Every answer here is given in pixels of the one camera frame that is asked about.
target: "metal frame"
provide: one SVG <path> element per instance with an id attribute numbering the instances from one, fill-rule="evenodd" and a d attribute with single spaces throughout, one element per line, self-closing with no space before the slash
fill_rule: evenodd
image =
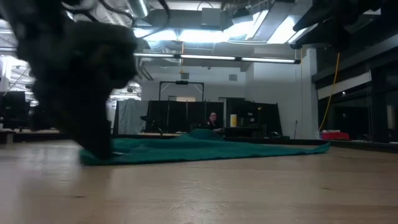
<path id="1" fill-rule="evenodd" d="M 177 84 L 177 82 L 178 81 L 175 81 L 175 82 L 171 82 L 171 81 L 160 81 L 159 82 L 159 100 L 160 100 L 160 97 L 161 97 L 161 95 L 162 95 L 162 84 L 163 83 L 174 83 L 174 84 L 176 84 L 176 85 L 178 85 Z M 199 84 L 199 85 L 201 85 L 201 100 L 202 100 L 202 102 L 205 100 L 205 83 L 203 83 L 203 82 L 188 82 L 188 85 L 189 84 Z"/>

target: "green cloth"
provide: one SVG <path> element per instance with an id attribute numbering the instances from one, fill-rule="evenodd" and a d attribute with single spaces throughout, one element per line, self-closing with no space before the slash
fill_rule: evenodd
<path id="1" fill-rule="evenodd" d="M 228 142 L 213 131 L 197 129 L 174 139 L 115 139 L 114 150 L 124 153 L 107 161 L 82 149 L 80 161 L 88 166 L 205 161 L 326 153 L 329 144 L 314 149 Z"/>

